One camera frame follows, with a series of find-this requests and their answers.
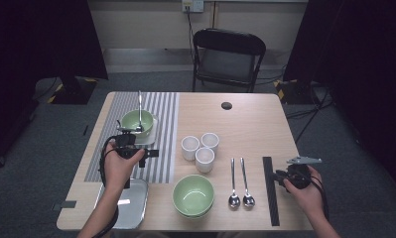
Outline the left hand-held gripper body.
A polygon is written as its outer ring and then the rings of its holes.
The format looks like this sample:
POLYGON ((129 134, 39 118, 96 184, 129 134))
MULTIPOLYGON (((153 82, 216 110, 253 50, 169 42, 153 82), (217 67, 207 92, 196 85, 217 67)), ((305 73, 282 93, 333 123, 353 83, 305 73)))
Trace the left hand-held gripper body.
POLYGON ((129 160, 139 149, 135 146, 136 136, 131 129, 119 127, 120 134, 115 137, 116 152, 123 159, 129 160))

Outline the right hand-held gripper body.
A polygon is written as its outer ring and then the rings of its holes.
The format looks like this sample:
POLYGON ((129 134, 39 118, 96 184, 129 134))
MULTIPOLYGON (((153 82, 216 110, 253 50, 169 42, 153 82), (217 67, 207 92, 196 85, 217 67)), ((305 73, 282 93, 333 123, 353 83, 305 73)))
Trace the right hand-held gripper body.
POLYGON ((298 189, 309 186, 311 184, 309 165, 320 164, 322 161, 322 159, 301 156, 288 160, 287 173, 291 184, 298 189))

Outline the metal spoon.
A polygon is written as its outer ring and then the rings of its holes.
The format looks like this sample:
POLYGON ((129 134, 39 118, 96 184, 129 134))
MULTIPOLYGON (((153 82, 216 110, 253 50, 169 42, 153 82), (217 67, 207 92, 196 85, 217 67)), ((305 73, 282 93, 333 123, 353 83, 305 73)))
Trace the metal spoon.
POLYGON ((144 128, 142 125, 142 92, 138 90, 138 126, 136 127, 137 132, 143 132, 144 128))
POLYGON ((230 170, 231 170, 232 194, 228 199, 228 204, 232 209, 236 209, 240 206, 240 198, 236 194, 236 188, 235 188, 235 159, 234 158, 232 158, 230 161, 230 170))
POLYGON ((245 189, 245 193, 244 193, 244 196, 243 196, 243 203, 248 208, 254 207, 255 206, 255 199, 250 194, 250 192, 248 190, 247 175, 246 175, 246 168, 245 168, 245 160, 243 158, 240 159, 240 165, 241 165, 241 170, 242 170, 242 175, 243 175, 243 182, 244 182, 244 189, 245 189))

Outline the row of black chopsticks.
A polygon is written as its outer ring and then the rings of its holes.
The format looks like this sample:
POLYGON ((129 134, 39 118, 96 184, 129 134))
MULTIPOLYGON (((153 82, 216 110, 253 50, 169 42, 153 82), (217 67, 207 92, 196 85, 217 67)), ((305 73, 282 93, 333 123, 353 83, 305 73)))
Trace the row of black chopsticks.
POLYGON ((278 212, 278 204, 277 204, 277 196, 276 196, 276 188, 275 181, 273 179, 273 164, 271 157, 263 157, 263 168, 264 168, 264 177, 265 177, 265 186, 267 191, 269 212, 270 212, 270 220, 272 226, 279 226, 279 212, 278 212))

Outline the green bowl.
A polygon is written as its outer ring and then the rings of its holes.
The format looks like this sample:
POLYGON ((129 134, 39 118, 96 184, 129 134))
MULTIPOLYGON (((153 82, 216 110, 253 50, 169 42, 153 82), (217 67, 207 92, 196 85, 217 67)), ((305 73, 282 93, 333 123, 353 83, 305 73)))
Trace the green bowl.
POLYGON ((146 111, 142 110, 142 125, 144 128, 143 132, 137 132, 136 127, 138 126, 138 110, 132 110, 127 112, 120 121, 121 127, 126 129, 131 129, 132 133, 138 138, 144 138, 148 136, 153 129, 154 126, 154 117, 153 115, 146 111))
POLYGON ((185 218, 190 218, 190 219, 198 219, 206 216, 210 210, 212 209, 212 206, 178 206, 176 208, 177 212, 182 215, 185 218))
POLYGON ((181 178, 174 187, 172 201, 178 206, 212 206, 214 189, 211 182, 201 175, 181 178))

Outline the white cup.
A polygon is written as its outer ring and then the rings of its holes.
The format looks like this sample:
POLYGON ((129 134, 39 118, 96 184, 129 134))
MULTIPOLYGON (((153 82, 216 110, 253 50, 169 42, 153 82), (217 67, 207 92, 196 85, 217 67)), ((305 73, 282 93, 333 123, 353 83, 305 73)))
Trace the white cup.
POLYGON ((217 152, 219 145, 219 138, 215 133, 204 133, 200 137, 201 145, 204 148, 212 149, 214 153, 217 152))
POLYGON ((195 136, 186 136, 182 142, 182 155, 187 161, 193 161, 199 148, 199 139, 195 136))
POLYGON ((214 152, 210 148, 199 148, 196 151, 196 167, 201 173, 209 173, 213 168, 214 152))

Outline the person's right hand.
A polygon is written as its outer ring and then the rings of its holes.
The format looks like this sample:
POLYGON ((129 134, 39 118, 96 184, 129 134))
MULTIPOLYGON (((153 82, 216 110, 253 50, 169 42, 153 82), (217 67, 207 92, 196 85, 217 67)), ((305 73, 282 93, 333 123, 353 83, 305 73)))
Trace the person's right hand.
POLYGON ((323 185, 321 175, 309 166, 312 183, 304 189, 294 187, 287 179, 284 180, 286 189, 294 196, 311 223, 327 221, 324 214, 323 185))

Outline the person's left hand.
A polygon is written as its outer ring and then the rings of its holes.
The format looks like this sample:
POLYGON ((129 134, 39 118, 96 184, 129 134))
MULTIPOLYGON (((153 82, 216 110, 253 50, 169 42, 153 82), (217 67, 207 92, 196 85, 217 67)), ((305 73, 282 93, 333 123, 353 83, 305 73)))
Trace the person's left hand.
POLYGON ((105 155, 104 172, 106 183, 104 194, 118 198, 124 189, 126 181, 130 179, 134 166, 145 155, 145 151, 140 149, 132 158, 124 159, 114 150, 114 143, 110 142, 106 146, 105 155))

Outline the grey striped placemat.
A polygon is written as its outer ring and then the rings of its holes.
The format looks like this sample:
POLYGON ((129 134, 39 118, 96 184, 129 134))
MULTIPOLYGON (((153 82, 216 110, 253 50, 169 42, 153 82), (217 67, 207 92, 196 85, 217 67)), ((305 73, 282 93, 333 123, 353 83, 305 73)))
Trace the grey striped placemat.
MULTIPOLYGON (((149 183, 169 183, 174 177, 177 124, 180 94, 177 92, 143 92, 142 106, 157 117, 157 136, 152 145, 137 146, 149 150, 159 150, 158 158, 148 158, 144 168, 135 167, 132 177, 149 183)), ((114 92, 109 112, 100 132, 97 146, 90 156, 88 170, 84 177, 87 182, 101 182, 99 159, 104 142, 119 134, 117 121, 129 111, 138 108, 136 92, 114 92)))

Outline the black stand base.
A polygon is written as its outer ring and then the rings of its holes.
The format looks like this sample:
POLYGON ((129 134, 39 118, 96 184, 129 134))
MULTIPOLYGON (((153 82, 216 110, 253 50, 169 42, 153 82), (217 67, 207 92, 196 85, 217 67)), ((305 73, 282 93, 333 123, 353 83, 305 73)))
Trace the black stand base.
POLYGON ((283 104, 287 105, 303 105, 314 104, 319 105, 321 102, 314 93, 309 84, 303 84, 298 80, 281 81, 276 80, 274 86, 277 95, 283 104))
POLYGON ((95 79, 67 76, 48 100, 51 104, 87 104, 97 84, 95 79))

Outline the grey tape strip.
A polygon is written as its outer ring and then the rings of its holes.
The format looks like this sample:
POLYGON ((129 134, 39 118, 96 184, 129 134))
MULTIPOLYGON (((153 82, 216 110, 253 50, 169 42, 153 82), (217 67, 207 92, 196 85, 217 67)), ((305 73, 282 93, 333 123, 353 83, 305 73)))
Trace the grey tape strip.
POLYGON ((52 211, 61 211, 63 208, 75 208, 75 200, 65 200, 59 203, 55 203, 52 206, 52 211))

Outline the black curtain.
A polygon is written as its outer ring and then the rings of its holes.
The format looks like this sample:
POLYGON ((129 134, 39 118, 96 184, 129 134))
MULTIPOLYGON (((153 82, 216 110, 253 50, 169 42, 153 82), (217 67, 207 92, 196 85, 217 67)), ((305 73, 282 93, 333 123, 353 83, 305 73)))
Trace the black curtain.
POLYGON ((396 182, 396 0, 308 0, 284 79, 326 84, 396 182))
POLYGON ((108 77, 88 0, 0 0, 0 167, 39 80, 108 77))

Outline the black folding chair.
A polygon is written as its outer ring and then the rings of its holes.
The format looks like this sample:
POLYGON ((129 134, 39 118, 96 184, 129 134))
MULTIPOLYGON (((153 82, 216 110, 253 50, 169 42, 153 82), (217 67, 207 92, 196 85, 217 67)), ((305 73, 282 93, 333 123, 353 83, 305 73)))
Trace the black folding chair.
POLYGON ((193 36, 193 90, 197 81, 245 88, 252 92, 266 54, 265 43, 249 33, 207 28, 193 36))

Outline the wall power outlet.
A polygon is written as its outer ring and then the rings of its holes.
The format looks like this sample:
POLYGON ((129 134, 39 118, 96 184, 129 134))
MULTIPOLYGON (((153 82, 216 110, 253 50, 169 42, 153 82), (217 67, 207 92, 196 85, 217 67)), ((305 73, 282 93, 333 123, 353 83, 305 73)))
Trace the wall power outlet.
POLYGON ((185 13, 202 13, 204 11, 204 1, 182 0, 182 11, 185 13))

